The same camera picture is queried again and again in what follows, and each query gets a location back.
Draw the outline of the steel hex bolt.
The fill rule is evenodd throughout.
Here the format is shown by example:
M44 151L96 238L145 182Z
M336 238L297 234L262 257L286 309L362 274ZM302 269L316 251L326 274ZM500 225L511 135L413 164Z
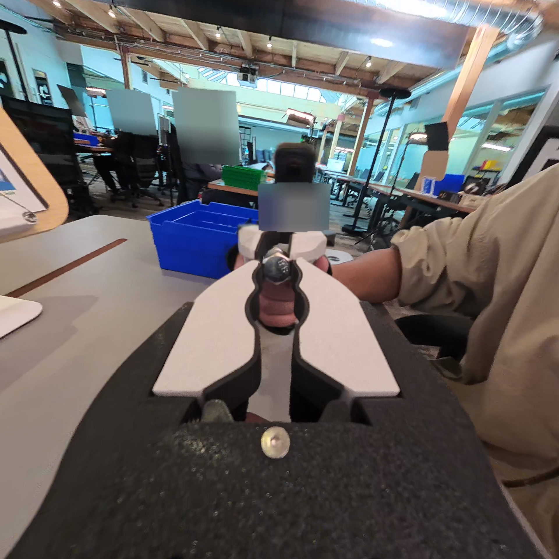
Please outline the steel hex bolt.
M280 285L291 280L291 260L287 252L274 246L262 259L263 279L274 285Z

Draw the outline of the instruction board on white stand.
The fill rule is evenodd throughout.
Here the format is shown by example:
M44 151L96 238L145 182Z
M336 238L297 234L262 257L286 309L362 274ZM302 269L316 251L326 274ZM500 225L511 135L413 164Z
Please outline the instruction board on white stand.
M51 231L68 214L63 190L2 107L1 243ZM1 295L1 338L39 317L42 304L24 296L64 272L62 266Z

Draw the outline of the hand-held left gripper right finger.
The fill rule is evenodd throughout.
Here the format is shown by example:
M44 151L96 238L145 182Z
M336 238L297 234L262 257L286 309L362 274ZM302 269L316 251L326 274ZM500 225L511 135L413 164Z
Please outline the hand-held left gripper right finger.
M359 299L304 258L294 261L294 394L321 411L334 400L395 398L401 389Z

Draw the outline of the green crate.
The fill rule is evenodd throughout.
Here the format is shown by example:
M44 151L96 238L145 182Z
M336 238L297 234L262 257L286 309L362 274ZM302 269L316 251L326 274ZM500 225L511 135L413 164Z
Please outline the green crate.
M268 178L266 171L240 165L224 165L221 173L225 185L254 192L257 192L259 186L266 183Z

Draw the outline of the person's right hand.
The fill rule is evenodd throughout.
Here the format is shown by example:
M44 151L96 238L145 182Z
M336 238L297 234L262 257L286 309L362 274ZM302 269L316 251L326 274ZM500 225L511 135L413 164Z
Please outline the person's right hand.
M241 267L244 258L239 255L237 245L227 252L227 266L230 271ZM314 266L332 276L332 267L326 255L314 262ZM272 283L265 279L259 294L259 322L272 334L287 336L295 327L295 292L290 280Z

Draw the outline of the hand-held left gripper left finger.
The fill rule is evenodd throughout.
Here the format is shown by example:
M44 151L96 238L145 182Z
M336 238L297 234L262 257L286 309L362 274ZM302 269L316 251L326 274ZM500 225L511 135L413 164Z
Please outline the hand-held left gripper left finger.
M234 410L261 383L261 347L251 304L261 264L250 261L214 282L193 302L152 392L222 400Z

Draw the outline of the printed tag sign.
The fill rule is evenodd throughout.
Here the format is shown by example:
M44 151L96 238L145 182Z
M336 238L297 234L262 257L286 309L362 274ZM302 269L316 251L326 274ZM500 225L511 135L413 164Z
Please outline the printed tag sign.
M558 126L544 126L505 186L508 189L558 163Z

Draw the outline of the black floor lamp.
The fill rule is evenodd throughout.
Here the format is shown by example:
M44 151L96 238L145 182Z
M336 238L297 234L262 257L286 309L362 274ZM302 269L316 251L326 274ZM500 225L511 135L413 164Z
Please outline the black floor lamp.
M411 92L409 89L407 88L402 88L402 87L385 87L382 88L380 90L380 95L384 98L389 98L389 106L388 106L388 110L387 113L385 115L385 119L383 122L383 126L380 132L380 136L378 139L378 143L376 146L376 150L374 152L374 157L372 158L372 162L367 174L367 178L365 181L365 184L361 186L360 189L360 194L359 197L357 199L356 205L355 205L355 209L353 212L353 223L351 225L344 225L342 227L342 233L347 234L351 237L359 237L360 235L363 235L365 230L364 229L360 229L358 227L358 221L360 219L360 211L363 205L363 201L365 199L365 196L368 192L368 187L369 187L369 183L371 181L371 177L374 171L374 167L376 164L376 160L378 158L378 155L380 153L380 149L381 149L381 143L383 140L383 137L385 135L385 132L387 130L388 127L388 121L390 119L393 107L394 107L394 103L396 100L407 100L410 96L411 96Z
M28 102L28 101L30 101L29 100L29 95L27 93L27 88L26 88L24 78L23 78L23 74L22 74L22 70L21 70L21 67L20 67L20 64L19 64L19 61L18 61L18 58L17 58L16 49L15 49L15 46L14 46L14 43L13 43L12 37L11 37L11 35L13 33L18 34L18 35L26 35L27 31L23 27L21 27L17 24L11 23L9 21L5 21L5 20L1 20L1 30L3 30L5 35L6 35L6 39L7 39L7 42L8 42L9 49L10 49L10 54L11 54L13 63L15 65L16 71L17 71L18 80L19 80L19 83L20 83L20 86L21 86L22 94L24 96L24 100L26 102Z

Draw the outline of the black mesh office chair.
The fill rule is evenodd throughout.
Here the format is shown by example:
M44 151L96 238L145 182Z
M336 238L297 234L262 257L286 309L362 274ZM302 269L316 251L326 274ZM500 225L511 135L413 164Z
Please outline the black mesh office chair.
M71 217L97 215L100 209L89 193L78 161L71 111L6 95L1 100L6 113L64 191Z

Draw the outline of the blue bin with black divider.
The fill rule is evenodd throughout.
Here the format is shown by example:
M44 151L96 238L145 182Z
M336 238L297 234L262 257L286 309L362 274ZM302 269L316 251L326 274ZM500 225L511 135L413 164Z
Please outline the blue bin with black divider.
M147 220L161 269L220 279L229 273L227 254L238 242L238 227L257 223L258 211L195 200Z

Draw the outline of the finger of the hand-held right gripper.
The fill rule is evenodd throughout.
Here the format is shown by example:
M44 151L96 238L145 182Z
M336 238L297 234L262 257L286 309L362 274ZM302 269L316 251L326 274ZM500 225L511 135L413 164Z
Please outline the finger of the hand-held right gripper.
M289 240L289 263L294 268L295 263L302 259L314 265L325 256L327 237L322 231L294 232Z
M262 263L266 253L267 231L260 230L258 225L243 225L238 230L237 265L255 261Z

